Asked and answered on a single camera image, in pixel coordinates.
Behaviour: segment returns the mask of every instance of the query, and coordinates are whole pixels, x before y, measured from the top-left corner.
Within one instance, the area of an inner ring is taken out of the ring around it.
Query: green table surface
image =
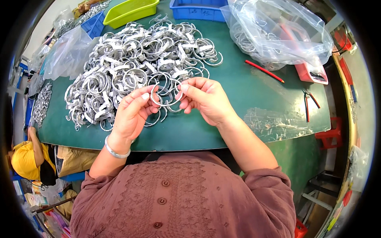
[[[113,0],[111,7],[122,2]],[[213,41],[216,50],[224,56],[224,62],[219,67],[209,67],[210,78],[219,81],[224,88],[234,110],[263,142],[280,141],[306,136],[312,133],[327,131],[331,128],[330,114],[324,86],[300,81],[293,65],[273,72],[285,83],[280,83],[266,73],[248,65],[245,60],[253,61],[250,56],[242,53],[230,38],[229,28],[224,22],[201,20],[175,20],[169,9],[170,0],[160,1],[156,15],[149,16],[137,22],[149,27],[149,20],[159,14],[168,14],[173,23],[184,21],[193,23],[204,38]],[[118,32],[105,26],[106,32]],[[70,147],[102,149],[105,137],[110,133],[103,131],[99,125],[82,126],[75,131],[74,123],[67,121],[65,116],[64,94],[67,87],[73,83],[68,77],[59,77],[51,81],[52,96],[42,127],[38,129],[41,142],[65,145]],[[309,99],[310,122],[306,121],[303,88],[308,88],[321,108],[318,109],[312,99]],[[218,130],[207,124],[199,111],[185,115],[168,113],[162,122],[148,128],[132,144],[132,151],[180,151],[224,148],[224,143]]]

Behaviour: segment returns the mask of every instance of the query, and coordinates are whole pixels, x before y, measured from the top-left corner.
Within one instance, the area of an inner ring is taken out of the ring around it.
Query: blue plastic crate
[[[94,37],[98,37],[101,35],[102,30],[104,28],[103,25],[104,20],[104,11],[101,11],[94,15],[92,18],[88,19],[84,23],[81,24],[83,30],[87,32],[87,34],[94,39]]]
[[[227,0],[171,0],[169,8],[175,19],[200,19],[225,22],[219,9]]]

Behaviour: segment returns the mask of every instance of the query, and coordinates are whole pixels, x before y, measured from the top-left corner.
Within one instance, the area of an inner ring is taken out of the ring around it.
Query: lime green plastic tray
[[[111,8],[103,25],[116,29],[128,22],[156,14],[156,5],[160,0],[127,0]]]

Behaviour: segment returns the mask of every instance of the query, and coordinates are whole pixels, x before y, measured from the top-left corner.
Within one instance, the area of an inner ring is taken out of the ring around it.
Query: red-handled pliers
[[[320,108],[320,105],[319,103],[317,103],[316,99],[314,98],[314,96],[312,95],[312,93],[310,93],[308,90],[304,89],[304,102],[306,104],[306,114],[307,114],[307,122],[309,122],[309,111],[308,111],[308,99],[311,97],[312,100],[315,102],[316,106],[318,108]]]

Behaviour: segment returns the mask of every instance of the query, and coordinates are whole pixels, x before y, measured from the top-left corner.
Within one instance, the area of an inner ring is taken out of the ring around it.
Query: silver bangle
[[[106,139],[104,139],[104,145],[106,146],[106,149],[110,152],[110,154],[111,154],[112,156],[114,156],[114,157],[116,157],[116,158],[119,158],[119,159],[124,159],[124,158],[127,158],[127,157],[130,155],[130,153],[131,153],[131,149],[129,149],[129,150],[128,150],[128,153],[127,153],[127,154],[124,154],[124,155],[120,155],[120,154],[116,153],[115,151],[113,151],[113,150],[110,148],[109,144],[107,143],[107,139],[108,139],[108,138],[109,138],[109,135],[106,136]]]

